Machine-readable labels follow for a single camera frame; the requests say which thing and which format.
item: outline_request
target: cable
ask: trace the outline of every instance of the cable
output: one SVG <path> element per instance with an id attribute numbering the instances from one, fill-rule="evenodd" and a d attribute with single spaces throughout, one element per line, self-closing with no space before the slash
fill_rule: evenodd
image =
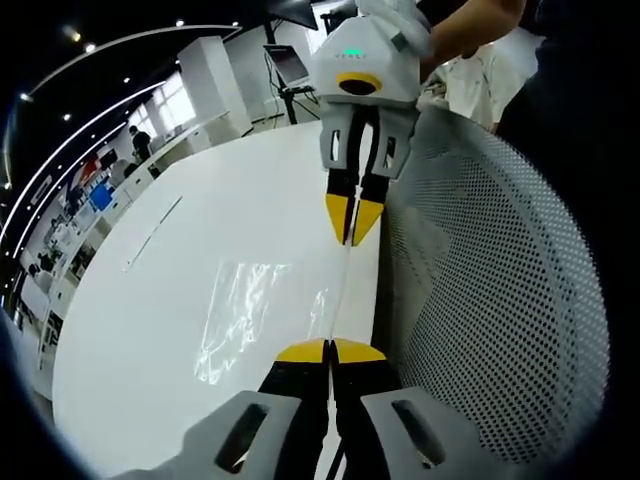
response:
<path id="1" fill-rule="evenodd" d="M 316 117 L 318 120 L 320 120 L 320 117 L 318 115 L 316 115 L 315 113 L 313 113 L 311 110 L 309 110 L 307 107 L 305 107 L 303 104 L 301 104 L 299 101 L 297 101 L 295 98 L 291 99 L 294 103 L 297 103 L 298 105 L 300 105 L 302 108 L 304 108 L 307 112 L 309 112 L 311 115 L 313 115 L 314 117 Z"/>
<path id="2" fill-rule="evenodd" d="M 313 95 L 313 98 L 309 97 L 309 94 L 307 92 L 303 92 L 304 96 L 307 97 L 307 100 L 309 100 L 310 102 L 315 103 L 316 105 L 318 105 L 318 99 L 316 98 L 315 95 L 313 95 L 313 93 L 311 95 Z"/>
<path id="3" fill-rule="evenodd" d="M 276 115 L 275 121 L 273 122 L 273 129 L 278 126 L 278 117 L 280 116 L 280 104 L 278 103 L 278 99 L 276 98 L 275 93 L 273 93 L 273 87 L 277 88 L 277 85 L 273 83 L 273 72 L 271 71 L 271 64 L 269 63 L 269 59 L 267 58 L 267 52 L 264 53 L 264 63 L 267 65 L 267 71 L 269 72 L 269 90 L 271 91 L 271 96 L 273 97 L 273 101 L 276 104 Z"/>

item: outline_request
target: perforated mesh screen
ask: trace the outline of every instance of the perforated mesh screen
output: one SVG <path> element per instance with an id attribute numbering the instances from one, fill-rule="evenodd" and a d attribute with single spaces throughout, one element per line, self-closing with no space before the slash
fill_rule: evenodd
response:
<path id="1" fill-rule="evenodd" d="M 553 460 L 601 408 L 603 301 L 564 206 L 501 141 L 423 114 L 388 199 L 405 385 L 465 414 L 503 460 Z"/>

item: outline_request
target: computer monitor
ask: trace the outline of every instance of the computer monitor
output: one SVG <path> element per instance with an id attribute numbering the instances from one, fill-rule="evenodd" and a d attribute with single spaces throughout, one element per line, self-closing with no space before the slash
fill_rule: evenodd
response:
<path id="1" fill-rule="evenodd" d="M 291 45 L 265 45 L 271 62 L 287 87 L 297 87 L 309 79 L 309 71 Z"/>

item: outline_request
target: white table surface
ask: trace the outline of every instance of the white table surface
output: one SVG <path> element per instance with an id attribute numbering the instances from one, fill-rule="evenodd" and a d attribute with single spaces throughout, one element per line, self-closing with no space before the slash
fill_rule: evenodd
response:
<path id="1" fill-rule="evenodd" d="M 178 453 L 292 343 L 370 341 L 379 223 L 358 248 L 337 243 L 319 134 L 282 128 L 174 164 L 98 250 L 60 335 L 53 409 L 100 475 Z M 330 425 L 317 478 L 338 440 Z"/>

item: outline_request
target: white pillar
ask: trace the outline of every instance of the white pillar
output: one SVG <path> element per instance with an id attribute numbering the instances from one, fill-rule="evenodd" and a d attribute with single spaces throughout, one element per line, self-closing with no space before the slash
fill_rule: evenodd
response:
<path id="1" fill-rule="evenodd" d="M 147 109 L 147 113 L 149 114 L 151 125 L 153 125 L 153 128 L 156 129 L 158 135 L 164 137 L 169 132 L 167 131 L 167 127 L 164 126 L 162 117 L 160 117 L 160 110 L 158 110 L 156 102 L 153 101 L 153 98 L 145 104 L 145 107 Z"/>
<path id="2" fill-rule="evenodd" d="M 200 123 L 229 112 L 240 135 L 251 119 L 220 37 L 202 37 L 178 54 L 182 79 Z"/>

